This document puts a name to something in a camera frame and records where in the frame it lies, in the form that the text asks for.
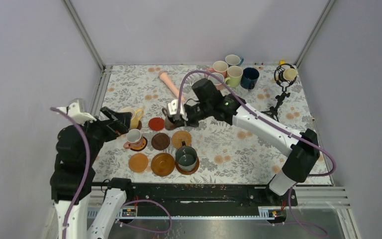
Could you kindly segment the yellow mug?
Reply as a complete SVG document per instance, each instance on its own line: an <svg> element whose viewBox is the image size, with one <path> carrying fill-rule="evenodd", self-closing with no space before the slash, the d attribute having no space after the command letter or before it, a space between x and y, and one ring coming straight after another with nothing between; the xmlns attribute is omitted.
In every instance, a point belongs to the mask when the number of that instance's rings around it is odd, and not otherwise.
<svg viewBox="0 0 382 239"><path fill-rule="evenodd" d="M144 109L140 108L135 110L134 108L131 107L125 107L120 110L121 113L126 113L130 112L132 113L132 118L130 122L130 128L129 129L136 129L139 126L139 121L141 120L143 114L144 114Z"/></svg>

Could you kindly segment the small pink patterned mug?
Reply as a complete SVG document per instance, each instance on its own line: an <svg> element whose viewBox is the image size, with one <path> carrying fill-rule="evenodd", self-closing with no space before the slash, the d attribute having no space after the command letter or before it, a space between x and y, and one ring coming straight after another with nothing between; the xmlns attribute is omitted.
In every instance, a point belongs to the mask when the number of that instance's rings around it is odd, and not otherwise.
<svg viewBox="0 0 382 239"><path fill-rule="evenodd" d="M126 134L127 142L123 145L125 149L130 149L131 147L141 146L143 141L142 132L138 129L131 129Z"/></svg>

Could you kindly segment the black mug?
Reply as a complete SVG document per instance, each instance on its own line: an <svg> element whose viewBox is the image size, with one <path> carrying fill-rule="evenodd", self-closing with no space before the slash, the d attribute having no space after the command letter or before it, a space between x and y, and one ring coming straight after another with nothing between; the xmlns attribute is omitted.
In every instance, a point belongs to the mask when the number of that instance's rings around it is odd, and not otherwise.
<svg viewBox="0 0 382 239"><path fill-rule="evenodd" d="M166 130L174 130L179 127L184 127L185 124L181 120L173 120L171 117L169 117L169 112L167 108L162 108L162 113L165 116L164 119L164 128Z"/></svg>

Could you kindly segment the woven rattan coaster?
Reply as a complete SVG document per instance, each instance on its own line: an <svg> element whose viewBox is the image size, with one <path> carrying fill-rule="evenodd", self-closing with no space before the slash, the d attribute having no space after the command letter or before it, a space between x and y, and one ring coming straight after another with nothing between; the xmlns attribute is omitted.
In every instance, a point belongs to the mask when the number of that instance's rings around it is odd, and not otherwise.
<svg viewBox="0 0 382 239"><path fill-rule="evenodd" d="M175 132L171 137L171 143L175 149L179 149L183 146L183 142L185 146L191 146L192 144L192 136L189 132L180 130Z"/></svg>

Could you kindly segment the orange black smiley coaster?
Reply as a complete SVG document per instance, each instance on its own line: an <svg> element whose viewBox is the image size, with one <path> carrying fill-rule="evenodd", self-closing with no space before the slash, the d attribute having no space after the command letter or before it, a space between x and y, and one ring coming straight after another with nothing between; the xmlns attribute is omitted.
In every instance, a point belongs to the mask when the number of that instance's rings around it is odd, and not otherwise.
<svg viewBox="0 0 382 239"><path fill-rule="evenodd" d="M135 146L135 147L131 147L130 150L132 151L142 151L146 148L148 144L148 140L146 137L143 137L143 141L142 141L142 145L141 146Z"/></svg>

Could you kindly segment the red smiley coaster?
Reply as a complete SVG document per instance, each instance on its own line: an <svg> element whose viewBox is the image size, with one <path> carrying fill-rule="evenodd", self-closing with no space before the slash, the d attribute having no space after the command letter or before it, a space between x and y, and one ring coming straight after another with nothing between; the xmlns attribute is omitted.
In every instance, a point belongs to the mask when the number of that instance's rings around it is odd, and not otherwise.
<svg viewBox="0 0 382 239"><path fill-rule="evenodd" d="M163 118L151 118L148 122L148 127L153 131L161 131L165 128L165 121Z"/></svg>

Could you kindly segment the dark green mug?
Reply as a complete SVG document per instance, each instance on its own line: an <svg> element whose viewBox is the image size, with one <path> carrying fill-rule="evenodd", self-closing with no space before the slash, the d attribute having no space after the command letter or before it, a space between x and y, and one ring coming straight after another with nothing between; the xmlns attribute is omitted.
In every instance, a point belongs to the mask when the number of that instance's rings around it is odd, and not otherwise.
<svg viewBox="0 0 382 239"><path fill-rule="evenodd" d="M191 146L187 146L185 141L182 141L180 148L175 153L175 160L182 171L190 172L196 166L197 152Z"/></svg>

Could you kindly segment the light brown round coaster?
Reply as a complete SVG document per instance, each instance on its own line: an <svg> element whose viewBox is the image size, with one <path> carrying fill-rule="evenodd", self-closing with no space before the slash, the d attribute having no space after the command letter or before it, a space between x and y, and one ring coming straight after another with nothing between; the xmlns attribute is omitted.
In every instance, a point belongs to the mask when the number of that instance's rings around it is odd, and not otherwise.
<svg viewBox="0 0 382 239"><path fill-rule="evenodd" d="M145 154L137 153L130 157L128 166L131 171L141 173L148 167L148 162L148 157Z"/></svg>

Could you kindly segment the brown ceramic saucer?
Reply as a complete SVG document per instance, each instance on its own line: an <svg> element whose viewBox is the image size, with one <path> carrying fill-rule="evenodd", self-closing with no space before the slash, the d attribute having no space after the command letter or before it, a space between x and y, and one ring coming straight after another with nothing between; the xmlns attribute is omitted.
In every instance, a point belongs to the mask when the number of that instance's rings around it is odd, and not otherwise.
<svg viewBox="0 0 382 239"><path fill-rule="evenodd" d="M197 170L198 170L198 168L199 168L199 165L200 165L200 163L199 163L199 158L197 158L197 160L196 160L196 164L195 164L194 168L193 168L191 171L184 171L184 170L182 170L182 169L179 167L179 165L178 165L177 162L175 163L175 167L176 167L176 169L178 170L179 173L181 173L181 174L183 174L183 175L191 175L191 174L194 174L195 172L197 172Z"/></svg>
<svg viewBox="0 0 382 239"><path fill-rule="evenodd" d="M175 168L175 160L168 153L159 153L155 155L151 161L151 169L153 173L160 177L170 175Z"/></svg>

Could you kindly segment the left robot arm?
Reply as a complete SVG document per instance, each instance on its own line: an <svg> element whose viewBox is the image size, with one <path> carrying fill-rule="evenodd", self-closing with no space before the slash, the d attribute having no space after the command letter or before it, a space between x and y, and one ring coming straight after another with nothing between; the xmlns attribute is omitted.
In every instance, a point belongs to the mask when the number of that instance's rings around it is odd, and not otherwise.
<svg viewBox="0 0 382 239"><path fill-rule="evenodd" d="M71 122L57 135L54 173L50 179L51 199L58 215L58 237L85 239L88 199L95 176L93 164L104 143L129 132L132 113L101 112L106 120L75 120L67 108L50 109Z"/></svg>

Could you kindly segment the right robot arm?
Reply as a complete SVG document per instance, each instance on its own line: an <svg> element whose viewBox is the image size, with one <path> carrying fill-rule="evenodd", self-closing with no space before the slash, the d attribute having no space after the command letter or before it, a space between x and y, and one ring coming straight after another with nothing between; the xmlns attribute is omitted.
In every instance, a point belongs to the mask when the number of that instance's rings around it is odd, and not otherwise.
<svg viewBox="0 0 382 239"><path fill-rule="evenodd" d="M185 104L182 99L169 103L169 119L185 126L198 127L199 122L213 117L228 125L245 129L267 141L286 157L281 171L268 183L265 197L268 203L278 205L285 193L295 184L310 176L320 157L317 134L307 129L304 132L292 129L255 110L234 92L223 95L208 79L193 84L197 96L195 105Z"/></svg>

